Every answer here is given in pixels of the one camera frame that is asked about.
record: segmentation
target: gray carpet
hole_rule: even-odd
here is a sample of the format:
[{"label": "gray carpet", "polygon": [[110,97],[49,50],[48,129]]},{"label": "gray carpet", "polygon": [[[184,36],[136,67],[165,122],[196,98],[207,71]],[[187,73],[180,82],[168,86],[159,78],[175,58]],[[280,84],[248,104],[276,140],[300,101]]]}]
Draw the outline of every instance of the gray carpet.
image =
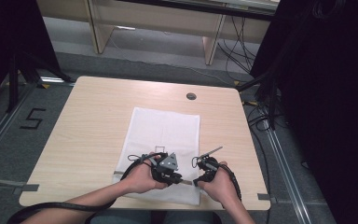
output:
[{"label": "gray carpet", "polygon": [[[211,75],[208,77],[189,69],[175,68],[167,65],[151,65],[146,63],[133,63],[124,60],[106,59],[90,56],[70,55],[58,53],[62,70],[72,77],[82,75],[96,77],[117,77],[126,79],[140,79],[151,81],[163,81],[173,83],[196,84],[206,86],[233,87],[233,79],[224,71],[198,70],[201,73]],[[42,76],[51,74],[41,71]],[[241,74],[231,74],[236,78],[246,78]],[[24,102],[18,116],[8,129],[4,139],[0,142],[0,179],[12,181],[27,181],[34,165],[46,144],[49,134],[60,115],[63,105],[71,91],[71,87],[51,85],[47,89],[36,88]],[[256,87],[243,92],[241,99],[253,100]],[[0,91],[0,118],[6,110],[7,88]],[[22,129],[21,126],[34,126],[35,121],[27,121],[26,118],[33,108],[43,108],[46,111],[35,111],[33,117],[42,119],[35,130]],[[252,106],[245,106],[244,111],[248,115]],[[284,118],[278,118],[282,126],[285,126]],[[290,202],[282,174],[277,165],[275,156],[271,150],[266,133],[255,129],[255,133],[261,140],[266,152],[268,172],[264,163],[264,155],[255,137],[255,148],[260,161],[263,176],[267,183],[269,174],[270,194],[278,200],[270,209],[269,223],[298,223],[296,212]],[[314,223],[335,223],[328,206],[324,204],[323,195],[309,170],[301,166],[301,151],[290,129],[277,126],[277,134],[280,137],[286,159],[290,164],[300,192],[306,202],[311,220]],[[7,218],[20,208],[19,195],[13,194],[13,188],[0,187],[0,223],[5,223]],[[226,212],[219,212],[224,223],[233,223]],[[268,212],[251,212],[256,223],[266,223]]]}]

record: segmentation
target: forearm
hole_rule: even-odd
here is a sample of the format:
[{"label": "forearm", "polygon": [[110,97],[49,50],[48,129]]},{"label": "forearm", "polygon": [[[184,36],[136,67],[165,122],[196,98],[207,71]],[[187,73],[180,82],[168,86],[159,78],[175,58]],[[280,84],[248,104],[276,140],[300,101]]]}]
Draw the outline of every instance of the forearm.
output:
[{"label": "forearm", "polygon": [[255,224],[240,200],[225,202],[223,206],[226,208],[231,217],[234,218],[235,223]]},{"label": "forearm", "polygon": [[[75,203],[89,206],[99,206],[112,202],[114,199],[128,193],[128,188],[125,181],[116,183],[115,185],[107,186],[103,189],[95,190],[91,193],[82,195],[80,197],[71,199],[67,203]],[[65,224],[78,224],[82,223],[85,219],[91,216],[91,212],[82,212],[69,209],[45,209],[36,215],[28,218],[23,223],[65,223]]]}]

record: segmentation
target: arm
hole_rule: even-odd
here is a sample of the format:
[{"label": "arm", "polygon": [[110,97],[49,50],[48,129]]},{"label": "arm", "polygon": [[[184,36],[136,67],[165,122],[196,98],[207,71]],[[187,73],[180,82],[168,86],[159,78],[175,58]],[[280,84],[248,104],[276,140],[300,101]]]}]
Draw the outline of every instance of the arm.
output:
[{"label": "arm", "polygon": [[226,208],[228,213],[234,218],[235,223],[255,223],[238,198],[228,173],[222,168],[217,170],[212,182],[199,181],[198,185],[201,189],[204,189],[212,199],[220,202]]},{"label": "arm", "polygon": [[[91,193],[82,195],[80,197],[71,199],[67,203],[76,203],[82,205],[103,205],[112,202],[114,199],[123,196],[127,193],[144,193],[151,189],[164,189],[167,185],[155,181],[151,175],[150,167],[141,164],[132,169],[130,174],[124,180],[107,186],[103,189],[97,189]],[[29,223],[65,223],[65,224],[78,224],[84,222],[93,213],[81,212],[67,209],[45,209],[32,217],[26,219],[24,224]]]}]

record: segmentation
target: wooden desk panel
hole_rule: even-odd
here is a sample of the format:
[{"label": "wooden desk panel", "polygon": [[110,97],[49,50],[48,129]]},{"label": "wooden desk panel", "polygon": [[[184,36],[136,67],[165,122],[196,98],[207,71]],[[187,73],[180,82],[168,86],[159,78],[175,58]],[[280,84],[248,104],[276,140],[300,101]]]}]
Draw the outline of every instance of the wooden desk panel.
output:
[{"label": "wooden desk panel", "polygon": [[[197,99],[187,100],[189,92]],[[269,209],[257,199],[267,190],[237,91],[101,77],[77,80],[28,181],[39,190],[23,192],[20,203],[62,202],[111,184],[135,106],[200,115],[200,154],[223,146],[213,156],[237,176],[246,208]],[[200,206],[121,197],[113,207],[222,209],[205,195]]]}]

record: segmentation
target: white cloth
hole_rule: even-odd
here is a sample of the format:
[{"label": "white cloth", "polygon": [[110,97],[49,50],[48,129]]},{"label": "white cloth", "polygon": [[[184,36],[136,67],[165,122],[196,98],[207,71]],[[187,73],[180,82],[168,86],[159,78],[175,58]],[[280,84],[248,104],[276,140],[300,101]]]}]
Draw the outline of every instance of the white cloth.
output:
[{"label": "white cloth", "polygon": [[[129,155],[142,156],[151,151],[176,154],[178,171],[184,180],[199,177],[199,169],[193,168],[191,160],[199,156],[200,115],[184,115],[135,107],[130,127],[121,151],[116,172],[124,173],[132,164]],[[122,175],[113,174],[117,183]],[[169,203],[200,205],[200,190],[194,185],[172,184],[166,189],[153,189],[143,194],[127,194],[132,198]]]}]

